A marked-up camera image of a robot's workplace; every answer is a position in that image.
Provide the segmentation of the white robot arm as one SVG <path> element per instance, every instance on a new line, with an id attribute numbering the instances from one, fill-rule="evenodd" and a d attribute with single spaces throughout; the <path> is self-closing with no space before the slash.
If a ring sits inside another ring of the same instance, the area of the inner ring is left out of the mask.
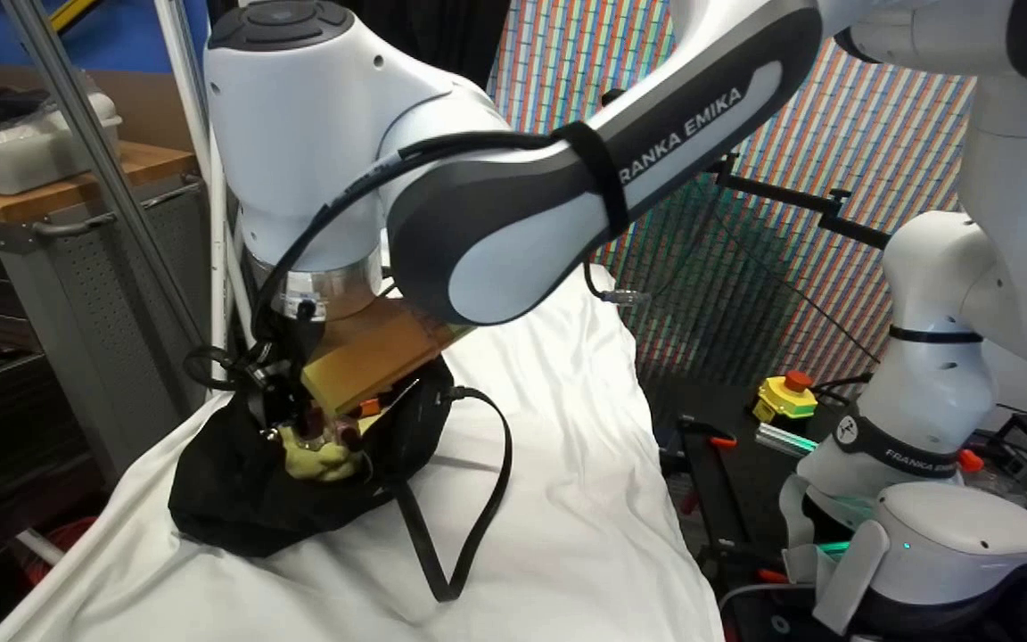
<path id="1" fill-rule="evenodd" d="M 956 456 L 985 358 L 1027 359 L 1027 0 L 677 0 L 666 61 L 599 113 L 521 139 L 344 0 L 251 0 L 205 52 L 246 245 L 274 276 L 389 253 L 404 295 L 476 327 L 535 309 L 599 244 L 722 159 L 819 46 L 974 87 L 960 201 L 885 245 L 891 323 L 860 403 L 780 492 L 784 568 L 837 634 L 980 622 L 1027 592 L 1027 505 Z"/>

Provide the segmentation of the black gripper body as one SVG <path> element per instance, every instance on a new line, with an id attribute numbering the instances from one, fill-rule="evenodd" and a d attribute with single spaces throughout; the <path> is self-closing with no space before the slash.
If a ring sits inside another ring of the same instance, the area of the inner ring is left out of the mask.
<path id="1" fill-rule="evenodd" d="M 262 285 L 262 346 L 269 411 L 280 424 L 298 436 L 322 436 L 330 414 L 319 407 L 302 385 L 302 366 L 322 358 L 325 346 L 325 302 L 319 291 L 298 291 L 284 272 L 271 272 Z"/>

